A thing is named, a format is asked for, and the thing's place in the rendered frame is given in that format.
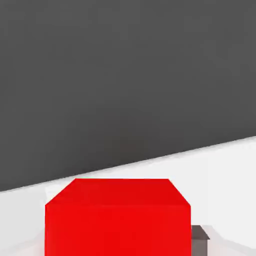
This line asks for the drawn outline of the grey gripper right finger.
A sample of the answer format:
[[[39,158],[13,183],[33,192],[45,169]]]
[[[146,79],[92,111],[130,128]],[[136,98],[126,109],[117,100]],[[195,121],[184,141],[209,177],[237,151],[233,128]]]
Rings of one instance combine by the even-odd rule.
[[[253,256],[253,249],[224,239],[211,225],[192,225],[191,256]]]

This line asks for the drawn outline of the small red cube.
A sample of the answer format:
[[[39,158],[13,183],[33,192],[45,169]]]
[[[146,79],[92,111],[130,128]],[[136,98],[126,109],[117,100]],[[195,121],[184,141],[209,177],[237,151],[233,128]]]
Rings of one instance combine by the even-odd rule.
[[[77,178],[45,205],[44,256],[191,256],[191,237],[168,179]]]

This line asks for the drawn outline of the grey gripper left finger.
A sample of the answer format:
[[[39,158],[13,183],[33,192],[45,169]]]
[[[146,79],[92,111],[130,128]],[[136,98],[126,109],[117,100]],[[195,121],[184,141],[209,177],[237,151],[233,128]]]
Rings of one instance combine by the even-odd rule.
[[[42,230],[33,239],[22,244],[19,256],[44,256],[45,254],[45,231]]]

